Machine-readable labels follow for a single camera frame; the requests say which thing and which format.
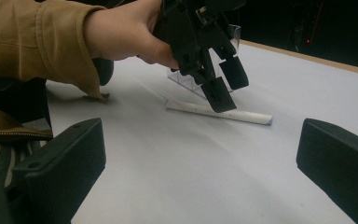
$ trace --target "clear plastic stand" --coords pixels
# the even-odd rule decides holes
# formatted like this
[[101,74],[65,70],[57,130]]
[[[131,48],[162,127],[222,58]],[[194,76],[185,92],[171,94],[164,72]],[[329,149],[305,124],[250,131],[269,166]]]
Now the clear plastic stand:
[[[234,36],[234,38],[231,40],[232,45],[234,46],[235,50],[238,53],[239,50],[239,44],[241,39],[241,27],[237,25],[229,25],[229,28]],[[209,49],[209,53],[211,55],[211,60],[213,62],[213,69],[216,73],[216,77],[222,77],[222,79],[225,81],[228,91],[232,91],[232,89],[229,87],[226,77],[223,76],[223,71],[220,68],[219,64],[222,62],[222,60],[217,56],[217,54],[214,52],[213,49]],[[168,78],[172,79],[179,85],[185,87],[186,89],[193,91],[197,95],[205,98],[205,95],[201,89],[200,85],[197,85],[194,81],[194,78],[190,75],[183,76],[180,71],[172,72],[171,69],[168,69]]]

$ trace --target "white table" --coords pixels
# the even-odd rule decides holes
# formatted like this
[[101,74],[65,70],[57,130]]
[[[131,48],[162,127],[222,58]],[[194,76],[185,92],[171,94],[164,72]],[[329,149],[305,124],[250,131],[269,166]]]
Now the white table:
[[240,58],[250,86],[234,102],[273,115],[271,126],[167,110],[168,99],[208,103],[137,58],[116,62],[106,104],[49,82],[55,134],[103,121],[106,168],[73,223],[353,223],[296,152],[305,118],[358,134],[358,74],[243,44]]

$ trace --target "white stick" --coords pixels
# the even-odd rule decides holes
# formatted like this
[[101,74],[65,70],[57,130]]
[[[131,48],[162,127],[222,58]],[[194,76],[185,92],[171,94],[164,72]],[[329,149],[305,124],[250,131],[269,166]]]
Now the white stick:
[[169,100],[166,104],[166,107],[169,109],[213,116],[222,119],[234,119],[244,122],[252,122],[252,123],[267,124],[267,125],[270,125],[272,123],[271,115],[257,114],[257,113],[240,111],[240,110],[231,110],[224,113],[216,113],[212,110],[210,106],[207,105],[194,105],[194,104],[179,102],[175,100]]

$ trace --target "tan jacket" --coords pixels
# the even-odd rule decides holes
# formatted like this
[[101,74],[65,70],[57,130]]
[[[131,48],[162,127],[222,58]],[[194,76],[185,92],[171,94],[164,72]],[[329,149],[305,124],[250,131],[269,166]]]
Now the tan jacket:
[[83,20],[103,9],[64,0],[0,0],[0,77],[70,83],[102,98]]

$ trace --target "hand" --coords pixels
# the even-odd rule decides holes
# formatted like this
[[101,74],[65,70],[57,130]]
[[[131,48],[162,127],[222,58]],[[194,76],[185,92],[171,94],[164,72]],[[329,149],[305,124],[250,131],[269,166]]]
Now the hand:
[[161,0],[137,0],[121,7],[91,12],[84,36],[91,58],[112,61],[138,56],[147,63],[178,69],[171,47],[152,35]]

